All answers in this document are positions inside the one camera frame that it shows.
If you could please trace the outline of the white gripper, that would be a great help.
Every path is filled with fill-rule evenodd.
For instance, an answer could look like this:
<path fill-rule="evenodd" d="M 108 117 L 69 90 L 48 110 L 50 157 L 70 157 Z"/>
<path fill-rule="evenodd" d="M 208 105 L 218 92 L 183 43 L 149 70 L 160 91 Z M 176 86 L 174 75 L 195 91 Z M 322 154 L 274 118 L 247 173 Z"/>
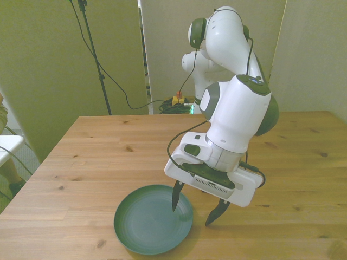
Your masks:
<path fill-rule="evenodd" d="M 230 203 L 240 207 L 248 206 L 255 190 L 261 186 L 263 177 L 244 168 L 234 172 L 222 172 L 207 164 L 190 164 L 187 162 L 175 165 L 172 160 L 166 164 L 164 172 L 176 180 L 172 191 L 172 211 L 174 212 L 185 184 L 214 195 L 221 200 L 209 214 L 205 226 L 218 219 Z"/>

